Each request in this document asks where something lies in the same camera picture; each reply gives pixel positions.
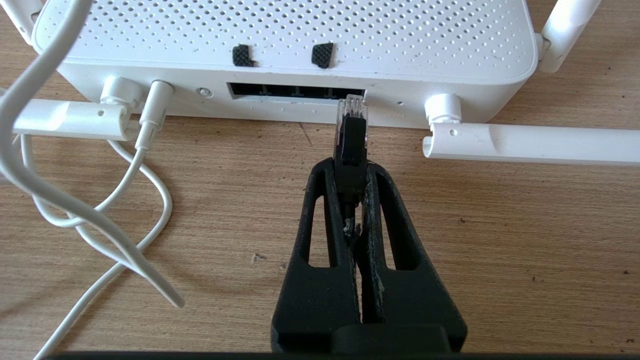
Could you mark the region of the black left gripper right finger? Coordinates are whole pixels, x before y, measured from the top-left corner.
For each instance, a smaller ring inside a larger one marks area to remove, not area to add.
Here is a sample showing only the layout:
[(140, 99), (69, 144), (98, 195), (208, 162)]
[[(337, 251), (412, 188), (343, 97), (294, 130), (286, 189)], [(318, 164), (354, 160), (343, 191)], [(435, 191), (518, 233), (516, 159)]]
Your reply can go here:
[(362, 321), (390, 330), (415, 349), (459, 353), (467, 325), (415, 230), (390, 173), (366, 166), (362, 233), (355, 260), (362, 278)]

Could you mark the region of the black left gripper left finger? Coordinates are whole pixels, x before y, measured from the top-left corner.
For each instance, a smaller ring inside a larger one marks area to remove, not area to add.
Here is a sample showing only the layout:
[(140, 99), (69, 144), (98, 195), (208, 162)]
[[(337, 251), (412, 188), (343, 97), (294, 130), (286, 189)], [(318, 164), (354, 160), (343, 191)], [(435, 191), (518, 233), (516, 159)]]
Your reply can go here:
[[(323, 198), (326, 268), (309, 262), (318, 198)], [(270, 346), (274, 353), (331, 353), (333, 333), (360, 321), (355, 262), (330, 157), (311, 169), (307, 181), (297, 236), (270, 325)]]

